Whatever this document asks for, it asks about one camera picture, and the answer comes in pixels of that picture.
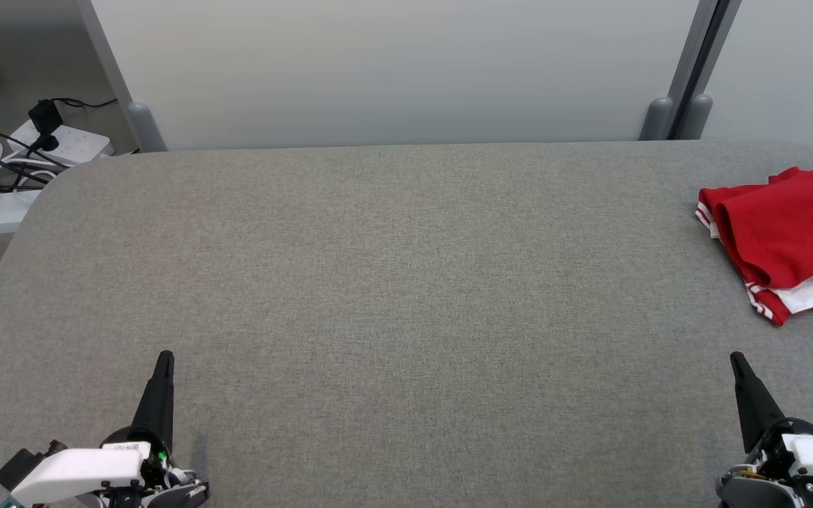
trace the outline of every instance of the folded clothing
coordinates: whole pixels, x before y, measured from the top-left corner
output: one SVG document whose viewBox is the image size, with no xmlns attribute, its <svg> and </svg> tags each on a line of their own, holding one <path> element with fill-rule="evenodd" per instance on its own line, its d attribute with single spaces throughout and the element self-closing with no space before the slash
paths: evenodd
<svg viewBox="0 0 813 508">
<path fill-rule="evenodd" d="M 813 171 L 702 189 L 696 216 L 722 242 L 759 313 L 781 326 L 813 309 Z"/>
</svg>

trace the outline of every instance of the white partition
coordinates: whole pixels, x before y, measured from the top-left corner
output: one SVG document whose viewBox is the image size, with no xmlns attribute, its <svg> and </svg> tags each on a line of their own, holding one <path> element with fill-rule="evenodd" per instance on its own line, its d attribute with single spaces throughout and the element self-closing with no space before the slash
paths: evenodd
<svg viewBox="0 0 813 508">
<path fill-rule="evenodd" d="M 813 1 L 742 0 L 704 93 L 702 138 L 813 145 Z"/>
<path fill-rule="evenodd" d="M 91 0 L 169 149 L 636 139 L 697 0 Z"/>
</svg>

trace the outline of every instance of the gray floor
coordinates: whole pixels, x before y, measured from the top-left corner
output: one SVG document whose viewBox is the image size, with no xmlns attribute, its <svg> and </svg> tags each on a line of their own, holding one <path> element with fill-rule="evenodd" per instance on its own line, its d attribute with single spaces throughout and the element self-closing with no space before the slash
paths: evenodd
<svg viewBox="0 0 813 508">
<path fill-rule="evenodd" d="M 115 97 L 73 0 L 0 0 L 0 132 L 10 134 L 39 99 Z M 107 135 L 116 154 L 136 148 L 119 106 L 62 107 L 65 124 Z M 12 235 L 0 235 L 0 259 Z"/>
</svg>

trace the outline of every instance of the gray fabric surface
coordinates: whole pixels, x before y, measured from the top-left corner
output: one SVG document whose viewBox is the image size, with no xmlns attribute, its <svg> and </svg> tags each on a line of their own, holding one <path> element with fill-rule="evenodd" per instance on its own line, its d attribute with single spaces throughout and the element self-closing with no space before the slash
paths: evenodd
<svg viewBox="0 0 813 508">
<path fill-rule="evenodd" d="M 167 348 L 175 454 L 215 507 L 716 506 L 743 456 L 729 353 L 813 421 L 813 313 L 756 315 L 694 203 L 794 164 L 813 148 L 86 164 L 0 266 L 0 465 L 129 424 Z"/>
</svg>

